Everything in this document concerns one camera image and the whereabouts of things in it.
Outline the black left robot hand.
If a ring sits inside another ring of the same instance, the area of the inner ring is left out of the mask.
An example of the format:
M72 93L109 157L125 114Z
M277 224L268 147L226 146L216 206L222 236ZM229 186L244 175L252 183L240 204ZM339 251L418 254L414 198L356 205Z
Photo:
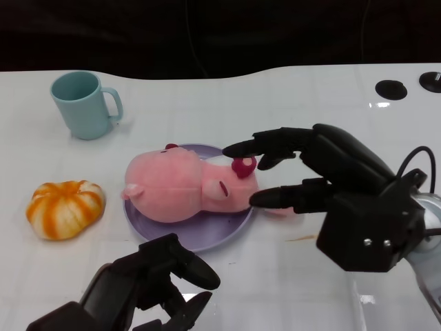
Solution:
M156 305L170 316L137 330L190 330L221 284L215 271L184 248L176 234L139 246L137 252L105 264L80 300L100 330L130 330L135 310Z

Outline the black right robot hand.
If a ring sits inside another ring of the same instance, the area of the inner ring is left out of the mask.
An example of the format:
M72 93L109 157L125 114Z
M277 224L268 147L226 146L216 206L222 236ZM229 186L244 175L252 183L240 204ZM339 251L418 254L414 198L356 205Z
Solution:
M424 208L415 195L426 174L394 173L348 132L326 124L279 128L223 150L233 159L260 157L259 170L299 157L317 177L299 185L262 190L250 197L258 208L291 208L325 214L317 248L343 270L387 272L424 238Z

